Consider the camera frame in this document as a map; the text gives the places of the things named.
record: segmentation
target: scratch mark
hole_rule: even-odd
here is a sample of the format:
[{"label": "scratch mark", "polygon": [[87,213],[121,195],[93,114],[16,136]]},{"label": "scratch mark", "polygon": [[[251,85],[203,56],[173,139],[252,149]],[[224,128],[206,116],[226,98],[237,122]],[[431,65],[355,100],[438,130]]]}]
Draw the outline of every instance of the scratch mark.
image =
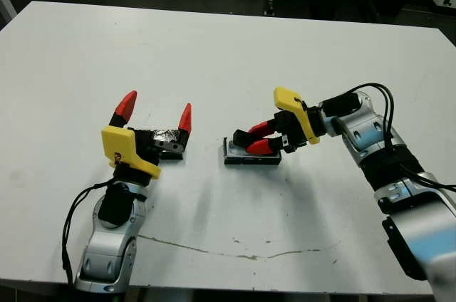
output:
[{"label": "scratch mark", "polygon": [[243,258],[243,259],[249,259],[251,261],[256,261],[258,258],[264,258],[264,257],[258,257],[258,256],[255,256],[255,255],[246,256],[245,254],[240,254],[240,255],[236,256],[236,258]]},{"label": "scratch mark", "polygon": [[[192,246],[182,245],[182,244],[178,244],[178,243],[173,243],[172,241],[166,241],[166,240],[157,239],[154,236],[143,236],[141,234],[138,234],[138,237],[139,238],[148,239],[148,240],[151,240],[151,241],[156,241],[157,243],[161,243],[161,244],[165,244],[165,245],[176,246],[176,247],[179,247],[181,249],[201,252],[202,254],[214,254],[214,255],[223,256],[223,257],[241,258],[241,259],[247,259],[249,261],[256,261],[257,259],[264,259],[264,260],[266,260],[266,259],[274,259],[276,257],[285,256],[285,255],[288,255],[288,254],[302,254],[304,252],[321,251],[321,249],[305,249],[305,250],[298,250],[298,251],[285,251],[285,252],[281,252],[279,254],[273,254],[272,256],[258,256],[256,254],[252,254],[251,256],[248,256],[246,254],[224,254],[224,253],[220,253],[220,252],[211,252],[211,251],[204,250],[204,249],[198,249],[197,247],[192,247]],[[332,247],[334,247],[338,243],[331,245],[327,249],[331,249]]]},{"label": "scratch mark", "polygon": [[273,255],[273,256],[268,256],[268,257],[266,257],[266,258],[268,258],[268,259],[276,258],[276,257],[278,257],[278,256],[283,256],[284,254],[302,254],[302,250],[299,250],[299,251],[287,251],[287,252],[282,252],[282,253],[280,253],[280,254],[275,254],[275,255]]},{"label": "scratch mark", "polygon": [[157,238],[155,238],[153,236],[142,236],[142,235],[139,234],[138,237],[144,238],[144,239],[149,239],[149,240],[152,240],[152,241],[156,241],[157,243],[161,243],[161,244],[167,244],[167,245],[180,247],[181,249],[187,249],[187,250],[202,252],[203,254],[208,254],[209,253],[209,251],[206,251],[206,250],[201,250],[201,249],[197,249],[196,247],[176,244],[176,243],[173,243],[171,241],[160,240],[160,239],[157,239]]}]

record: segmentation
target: red fingertip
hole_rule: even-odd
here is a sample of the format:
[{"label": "red fingertip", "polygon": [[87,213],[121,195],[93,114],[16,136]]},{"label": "red fingertip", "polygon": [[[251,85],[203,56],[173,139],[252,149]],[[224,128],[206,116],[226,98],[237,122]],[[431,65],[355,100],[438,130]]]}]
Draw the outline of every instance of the red fingertip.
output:
[{"label": "red fingertip", "polygon": [[267,135],[272,135],[274,131],[269,127],[268,122],[262,122],[258,125],[253,126],[249,130],[249,133],[256,135],[257,137],[264,137]]},{"label": "red fingertip", "polygon": [[184,112],[182,112],[182,116],[180,117],[179,126],[180,130],[185,130],[189,134],[192,132],[192,105],[187,104],[185,106]]},{"label": "red fingertip", "polygon": [[253,155],[269,155],[274,153],[269,147],[269,140],[257,140],[247,147],[245,150],[249,154]]},{"label": "red fingertip", "polygon": [[131,114],[133,113],[137,95],[137,92],[132,90],[122,99],[115,109],[115,114],[121,116],[126,122],[130,120]]}]

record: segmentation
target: black cable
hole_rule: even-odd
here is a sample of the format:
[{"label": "black cable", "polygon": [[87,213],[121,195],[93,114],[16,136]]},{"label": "black cable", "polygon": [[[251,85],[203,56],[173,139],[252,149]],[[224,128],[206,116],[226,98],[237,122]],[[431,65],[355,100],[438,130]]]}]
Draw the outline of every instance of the black cable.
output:
[{"label": "black cable", "polygon": [[[377,88],[385,98],[385,113],[383,115],[383,139],[385,141],[385,149],[391,153],[394,152],[394,147],[393,147],[393,142],[392,142],[392,134],[391,134],[391,128],[393,125],[393,115],[394,115],[394,99],[393,99],[393,94],[390,92],[390,90],[382,85],[381,83],[365,83],[363,85],[356,86],[355,88],[350,89],[344,94],[351,93],[355,90],[358,90],[359,88],[362,87],[374,87]],[[390,113],[388,115],[388,100],[390,102]],[[456,192],[456,184],[441,184],[439,182],[433,181],[431,179],[427,179],[426,177],[422,177],[418,175],[416,172],[413,172],[412,170],[409,170],[404,164],[399,164],[399,167],[403,174],[413,180],[418,182],[424,187],[429,187],[429,188],[434,188],[434,189],[447,189],[450,190],[451,192]]]},{"label": "black cable", "polygon": [[[385,142],[386,150],[392,152],[393,143],[391,141],[391,138],[392,138],[391,125],[393,124],[394,99],[393,99],[393,94],[390,92],[390,90],[385,85],[382,85],[381,83],[364,83],[363,85],[358,85],[358,86],[350,89],[348,92],[346,92],[344,94],[351,93],[360,88],[369,87],[369,86],[378,89],[382,93],[383,98],[385,99],[385,113],[383,114],[383,140]],[[390,103],[389,103],[390,111],[389,111],[389,116],[388,116],[388,125],[386,125],[386,120],[387,120],[387,115],[388,115],[388,100],[390,101]]]},{"label": "black cable", "polygon": [[66,249],[66,244],[68,243],[68,236],[70,234],[71,218],[73,217],[73,213],[76,210],[76,208],[78,207],[78,205],[88,196],[88,193],[90,193],[90,191],[108,186],[113,181],[114,181],[114,178],[112,178],[106,182],[94,184],[92,187],[85,188],[73,200],[70,210],[68,211],[68,215],[66,216],[65,224],[63,225],[63,232],[62,232],[62,267],[63,267],[63,270],[65,270],[65,272],[66,272],[66,279],[68,281],[68,287],[70,290],[73,289],[73,271],[71,270],[71,262],[70,262],[70,257],[68,255],[68,251]]}]

